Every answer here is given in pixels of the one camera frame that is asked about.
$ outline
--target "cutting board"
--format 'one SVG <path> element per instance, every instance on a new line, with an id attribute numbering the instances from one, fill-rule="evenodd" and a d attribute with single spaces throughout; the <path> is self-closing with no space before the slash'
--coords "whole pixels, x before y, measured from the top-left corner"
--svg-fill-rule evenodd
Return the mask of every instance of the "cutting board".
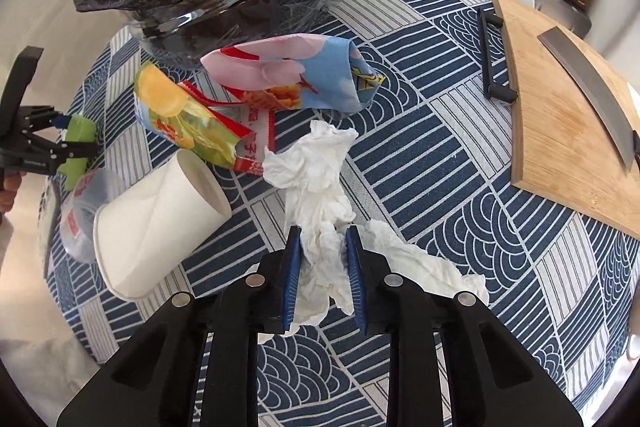
<path id="1" fill-rule="evenodd" d="M 626 80 L 594 49 L 555 20 L 516 0 L 494 0 L 511 89 L 511 182 L 640 239 L 640 170 L 630 171 L 587 98 L 538 40 L 560 27 L 580 48 L 640 132 Z"/>

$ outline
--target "tablecloth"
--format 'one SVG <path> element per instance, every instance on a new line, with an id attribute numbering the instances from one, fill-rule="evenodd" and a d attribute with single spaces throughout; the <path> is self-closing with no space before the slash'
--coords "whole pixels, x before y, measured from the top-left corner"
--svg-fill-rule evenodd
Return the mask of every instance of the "tablecloth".
<path id="1" fill-rule="evenodd" d="M 340 179 L 358 221 L 387 221 L 406 241 L 452 260 L 463 273 L 484 274 L 492 311 L 582 410 L 625 347 L 640 242 L 510 184 L 510 109 L 482 97 L 478 7 L 491 9 L 491 0 L 343 0 L 315 29 L 353 39 L 386 76 L 370 108 L 332 122 L 360 134 Z M 491 49 L 496 79 L 504 83 L 498 32 L 491 34 Z M 112 169 L 127 184 L 175 151 L 134 117 L 132 81 L 145 60 L 153 58 L 121 30 L 69 110 L 98 125 L 104 152 L 92 167 Z M 175 81 L 191 80 L 207 96 L 223 96 L 203 71 L 159 66 Z M 276 150 L 306 134 L 314 118 L 328 117 L 279 112 Z M 96 264 L 73 261 L 55 234 L 47 283 L 98 362 L 175 291 L 217 292 L 264 252 L 284 246 L 282 193 L 253 175 L 214 173 L 232 219 L 142 301 L 111 295 Z M 450 425 L 441 347 L 438 356 Z M 335 307 L 320 327 L 303 327 L 258 349 L 262 426 L 383 425 L 387 393 L 387 341 L 365 338 L 354 318 Z"/>

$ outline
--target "paper cup opening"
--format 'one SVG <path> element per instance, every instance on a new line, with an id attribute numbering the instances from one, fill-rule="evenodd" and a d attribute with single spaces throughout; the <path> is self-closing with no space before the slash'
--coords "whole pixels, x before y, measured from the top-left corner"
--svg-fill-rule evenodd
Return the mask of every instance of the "paper cup opening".
<path id="1" fill-rule="evenodd" d="M 231 216 L 231 205 L 218 180 L 200 158 L 187 150 L 176 153 L 176 159 L 191 186 L 221 216 Z"/>

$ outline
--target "striped pattern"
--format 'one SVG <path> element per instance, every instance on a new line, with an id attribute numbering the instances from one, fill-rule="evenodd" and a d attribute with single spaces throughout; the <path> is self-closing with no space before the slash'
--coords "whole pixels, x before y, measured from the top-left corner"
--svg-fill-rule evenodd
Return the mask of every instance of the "striped pattern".
<path id="1" fill-rule="evenodd" d="M 508 108 L 481 94 L 476 9 L 488 0 L 345 0 L 312 31 L 353 39 L 386 81 L 372 105 L 336 121 L 328 112 L 276 115 L 285 150 L 323 118 L 358 139 L 340 172 L 356 222 L 386 221 L 405 240 L 486 278 L 490 306 L 578 409 L 609 378 L 626 343 L 626 316 L 640 276 L 640 241 L 510 184 Z M 508 82 L 500 33 L 491 30 L 495 81 Z M 104 146 L 92 166 L 133 184 L 177 150 L 135 122 L 132 83 L 151 60 L 173 81 L 232 101 L 205 71 L 168 67 L 119 32 L 100 54 L 69 113 L 95 120 Z M 47 286 L 87 352 L 106 360 L 176 291 L 225 288 L 266 251 L 283 248 L 283 194 L 263 179 L 212 168 L 232 218 L 155 288 L 128 303 L 111 295 L 96 264 L 50 242 Z M 59 176 L 54 182 L 60 184 Z M 68 193 L 61 191 L 64 201 Z M 200 422 L 210 340 L 193 424 Z M 331 305 L 320 327 L 275 337 L 258 349 L 263 427 L 383 426 L 386 338 L 365 338 Z M 438 348 L 444 425 L 451 425 L 446 364 Z"/>

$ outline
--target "colorful food wrapper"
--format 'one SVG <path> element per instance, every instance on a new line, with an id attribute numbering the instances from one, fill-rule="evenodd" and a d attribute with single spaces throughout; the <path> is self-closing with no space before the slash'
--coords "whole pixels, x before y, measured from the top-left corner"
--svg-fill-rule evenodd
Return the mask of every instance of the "colorful food wrapper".
<path id="1" fill-rule="evenodd" d="M 267 110 L 334 109 L 349 116 L 367 107 L 385 80 L 352 41 L 325 35 L 236 44 L 201 62 L 241 103 Z"/>
<path id="2" fill-rule="evenodd" d="M 274 115 L 239 104 L 212 110 L 192 84 L 174 84 L 151 62 L 134 84 L 136 116 L 149 130 L 200 158 L 235 171 L 262 174 L 264 148 L 273 150 Z"/>

